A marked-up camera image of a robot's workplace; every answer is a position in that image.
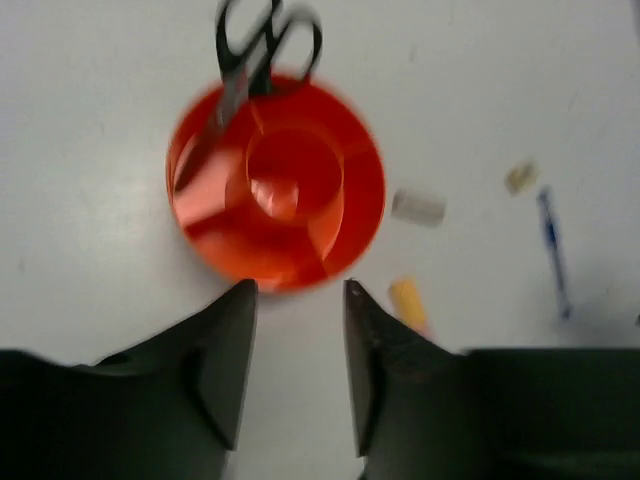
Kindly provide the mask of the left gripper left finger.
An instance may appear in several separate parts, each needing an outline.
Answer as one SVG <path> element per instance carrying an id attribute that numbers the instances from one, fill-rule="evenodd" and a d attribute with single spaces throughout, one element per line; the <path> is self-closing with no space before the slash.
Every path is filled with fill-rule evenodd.
<path id="1" fill-rule="evenodd" d="M 5 479 L 220 479 L 236 448 L 256 331 L 244 280 L 95 365 L 1 353 Z"/>

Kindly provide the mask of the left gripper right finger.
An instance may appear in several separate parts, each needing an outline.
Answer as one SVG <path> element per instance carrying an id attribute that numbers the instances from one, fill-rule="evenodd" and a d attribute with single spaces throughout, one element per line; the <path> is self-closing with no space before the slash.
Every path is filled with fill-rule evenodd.
<path id="1" fill-rule="evenodd" d="M 354 433 L 365 479 L 635 479 L 635 349 L 452 353 L 344 284 Z"/>

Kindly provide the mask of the yellow pink highlighter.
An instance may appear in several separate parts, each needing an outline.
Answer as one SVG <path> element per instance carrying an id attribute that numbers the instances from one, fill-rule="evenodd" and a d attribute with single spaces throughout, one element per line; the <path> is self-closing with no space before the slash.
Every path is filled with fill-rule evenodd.
<path id="1" fill-rule="evenodd" d="M 429 317 L 416 281 L 407 276 L 397 278 L 391 282 L 388 292 L 397 317 L 413 331 L 429 338 Z"/>

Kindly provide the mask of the grey eraser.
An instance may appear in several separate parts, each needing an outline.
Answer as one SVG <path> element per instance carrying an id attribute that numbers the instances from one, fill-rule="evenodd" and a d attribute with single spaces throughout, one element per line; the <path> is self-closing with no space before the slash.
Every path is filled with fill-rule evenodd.
<path id="1" fill-rule="evenodd" d="M 446 202 L 433 195 L 398 189 L 392 198 L 391 215 L 425 227 L 440 225 L 446 215 Z"/>

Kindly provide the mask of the blue ballpoint pen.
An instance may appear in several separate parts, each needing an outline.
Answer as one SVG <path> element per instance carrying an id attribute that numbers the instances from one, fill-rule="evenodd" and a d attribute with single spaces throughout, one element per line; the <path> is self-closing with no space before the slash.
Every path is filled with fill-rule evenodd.
<path id="1" fill-rule="evenodd" d="M 572 304 L 569 299 L 566 281 L 566 266 L 561 249 L 557 219 L 552 202 L 551 188 L 544 186 L 537 195 L 537 205 L 541 218 L 544 241 L 548 250 L 551 270 L 555 282 L 559 316 L 569 319 Z"/>

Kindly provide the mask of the beige barcode eraser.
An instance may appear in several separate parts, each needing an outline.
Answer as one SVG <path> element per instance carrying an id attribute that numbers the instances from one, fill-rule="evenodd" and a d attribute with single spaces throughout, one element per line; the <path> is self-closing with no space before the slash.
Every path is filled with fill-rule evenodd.
<path id="1" fill-rule="evenodd" d="M 539 168 L 536 159 L 528 157 L 507 172 L 504 184 L 508 193 L 514 196 L 534 185 L 538 176 Z"/>

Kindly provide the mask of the black handled scissors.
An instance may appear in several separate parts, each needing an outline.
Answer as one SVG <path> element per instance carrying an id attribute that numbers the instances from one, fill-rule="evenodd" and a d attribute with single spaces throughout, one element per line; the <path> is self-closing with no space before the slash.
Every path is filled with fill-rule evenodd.
<path id="1" fill-rule="evenodd" d="M 222 93 L 206 116 L 204 127 L 195 136 L 195 143 L 174 177 L 174 192 L 183 190 L 201 170 L 208 151 L 219 142 L 229 128 L 234 117 L 243 106 L 255 97 L 288 94 L 309 82 L 319 61 L 323 36 L 316 13 L 309 7 L 296 4 L 283 11 L 281 1 L 270 1 L 264 12 L 256 20 L 246 41 L 238 49 L 229 45 L 227 20 L 234 1 L 224 1 L 216 18 L 216 55 L 222 80 Z M 312 48 L 300 75 L 293 85 L 282 89 L 273 86 L 271 71 L 276 57 L 287 37 L 296 26 L 303 26 L 311 32 Z"/>

